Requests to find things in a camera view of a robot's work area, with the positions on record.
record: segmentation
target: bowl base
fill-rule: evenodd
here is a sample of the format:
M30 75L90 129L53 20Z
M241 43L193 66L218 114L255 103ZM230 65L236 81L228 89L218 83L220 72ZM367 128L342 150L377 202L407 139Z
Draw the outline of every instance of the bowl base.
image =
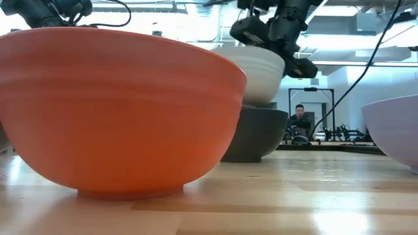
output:
M91 198L96 200L138 200L138 199L148 199L148 198L157 198L161 196L171 195L177 192L182 192L183 186L176 187L173 189L167 189L164 191L154 191L149 193L144 192L130 192L130 193L98 193L98 192L89 192L78 190L77 194L79 197Z
M411 167L412 174L418 175L418 167Z
M260 163L261 157L224 157L221 162L223 163Z

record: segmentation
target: bowl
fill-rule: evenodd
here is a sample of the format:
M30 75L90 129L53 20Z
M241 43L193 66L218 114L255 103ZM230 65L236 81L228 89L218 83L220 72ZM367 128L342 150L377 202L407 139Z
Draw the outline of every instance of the bowl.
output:
M283 140L289 114L269 108L243 108L223 162L259 163Z
M363 106L364 122L373 141L387 156L418 174L418 95L373 102Z
M33 170L83 196L131 199L218 164L246 77L182 42L62 27L1 37L0 84L1 123Z
M278 54L255 46L212 51L236 63L246 73L244 103L268 104L276 96L285 69L285 62Z

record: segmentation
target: black robotic arm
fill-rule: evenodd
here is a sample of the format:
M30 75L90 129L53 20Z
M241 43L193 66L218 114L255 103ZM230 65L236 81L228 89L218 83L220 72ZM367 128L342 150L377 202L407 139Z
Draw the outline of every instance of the black robotic arm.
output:
M90 0L3 0L0 8L11 16L19 14L31 28L76 26L75 18L93 10Z
M231 27L231 36L245 45L265 48L285 61L285 74L293 78L315 78L318 68L309 59L293 55L300 50L296 44L311 5L319 6L323 0L238 0L238 8L249 9L250 16L238 20ZM277 6L274 17L267 23L259 15Z

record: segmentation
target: man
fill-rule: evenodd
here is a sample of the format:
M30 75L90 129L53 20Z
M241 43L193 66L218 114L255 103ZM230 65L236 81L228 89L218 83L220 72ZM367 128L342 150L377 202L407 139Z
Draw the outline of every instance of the man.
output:
M296 114L290 117L288 126L290 126L296 135L301 135L309 138L308 133L309 128L311 127L311 123L308 117L304 114L305 108L303 105L296 105Z

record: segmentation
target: wooden table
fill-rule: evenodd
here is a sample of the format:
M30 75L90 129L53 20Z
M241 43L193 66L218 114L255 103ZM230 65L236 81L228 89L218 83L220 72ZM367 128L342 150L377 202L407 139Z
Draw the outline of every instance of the wooden table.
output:
M276 151L221 163L183 193L128 202L77 198L0 157L0 234L418 234L418 176L385 156Z

